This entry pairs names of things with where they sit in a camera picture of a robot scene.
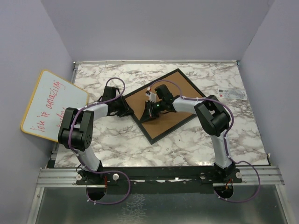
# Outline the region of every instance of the lavender backdrop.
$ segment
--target lavender backdrop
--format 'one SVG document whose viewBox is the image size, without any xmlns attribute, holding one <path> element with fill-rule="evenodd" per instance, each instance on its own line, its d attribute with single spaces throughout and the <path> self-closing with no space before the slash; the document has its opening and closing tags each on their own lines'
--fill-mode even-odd
<svg viewBox="0 0 299 224">
<path fill-rule="evenodd" d="M 41 0 L 74 61 L 240 60 L 274 0 Z"/>
<path fill-rule="evenodd" d="M 21 120 L 42 69 L 72 74 L 72 59 L 40 0 L 1 1 L 0 68 L 0 222 L 23 224 L 53 143 L 21 132 Z"/>
<path fill-rule="evenodd" d="M 240 72 L 267 152 L 279 165 L 299 220 L 299 1 L 276 0 Z"/>
</svg>

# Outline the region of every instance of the white label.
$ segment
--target white label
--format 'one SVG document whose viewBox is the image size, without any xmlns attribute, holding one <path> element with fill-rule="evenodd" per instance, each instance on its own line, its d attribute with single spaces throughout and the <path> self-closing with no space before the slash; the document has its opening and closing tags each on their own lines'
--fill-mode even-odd
<svg viewBox="0 0 299 224">
<path fill-rule="evenodd" d="M 218 88 L 218 96 L 227 99 L 247 99 L 245 90 L 241 89 Z"/>
</svg>

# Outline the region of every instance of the white marble table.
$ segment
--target white marble table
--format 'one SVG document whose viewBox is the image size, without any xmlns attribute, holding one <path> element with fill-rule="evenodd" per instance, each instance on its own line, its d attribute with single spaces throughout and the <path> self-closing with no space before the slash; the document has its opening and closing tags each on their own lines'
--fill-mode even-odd
<svg viewBox="0 0 299 224">
<path fill-rule="evenodd" d="M 243 89 L 235 63 L 198 64 L 109 64 L 80 65 L 75 85 L 90 93 L 90 102 L 99 99 L 106 81 L 120 77 L 126 83 L 125 94 L 177 68 L 206 95 L 217 96 L 217 88 Z M 111 85 L 121 87 L 120 81 Z M 248 100 L 221 99 L 235 115 L 229 132 L 231 154 L 235 161 L 268 165 L 267 156 Z M 131 117 L 105 117 L 93 124 L 92 147 L 105 167 L 196 166 L 212 165 L 214 151 L 210 137 L 195 118 L 151 145 Z M 56 168 L 79 165 L 76 156 L 59 147 Z"/>
</svg>

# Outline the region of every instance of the small white object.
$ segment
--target small white object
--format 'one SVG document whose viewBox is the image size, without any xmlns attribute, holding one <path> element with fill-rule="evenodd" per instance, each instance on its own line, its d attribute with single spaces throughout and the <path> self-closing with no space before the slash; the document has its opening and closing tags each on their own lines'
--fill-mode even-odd
<svg viewBox="0 0 299 224">
<path fill-rule="evenodd" d="M 120 178 L 118 174 L 113 174 L 112 179 L 117 181 Z"/>
<path fill-rule="evenodd" d="M 81 181 L 81 180 L 82 180 L 82 176 L 81 176 L 80 174 L 78 174 L 78 175 L 76 176 L 76 180 L 77 180 L 77 181 Z"/>
<path fill-rule="evenodd" d="M 156 102 L 156 98 L 157 98 L 157 95 L 156 94 L 154 94 L 154 93 L 152 93 L 152 92 L 150 92 L 150 94 L 149 94 L 149 100 L 151 101 L 151 102 Z"/>
<path fill-rule="evenodd" d="M 238 179 L 241 179 L 242 178 L 242 174 L 240 172 L 236 172 L 235 176 L 238 178 Z"/>
</svg>

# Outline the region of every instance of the screw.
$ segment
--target screw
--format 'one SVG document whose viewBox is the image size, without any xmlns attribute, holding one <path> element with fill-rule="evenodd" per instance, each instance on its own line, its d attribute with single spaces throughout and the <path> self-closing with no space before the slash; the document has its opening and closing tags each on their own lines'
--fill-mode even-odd
<svg viewBox="0 0 299 224">
<path fill-rule="evenodd" d="M 113 174 L 112 179 L 117 181 L 120 176 L 118 174 Z"/>
<path fill-rule="evenodd" d="M 242 178 L 242 174 L 240 172 L 236 172 L 235 174 L 236 178 L 241 179 Z"/>
<path fill-rule="evenodd" d="M 76 176 L 76 180 L 77 180 L 77 181 L 81 181 L 81 180 L 82 180 L 82 176 L 81 176 L 80 174 L 78 174 L 78 175 Z"/>
</svg>

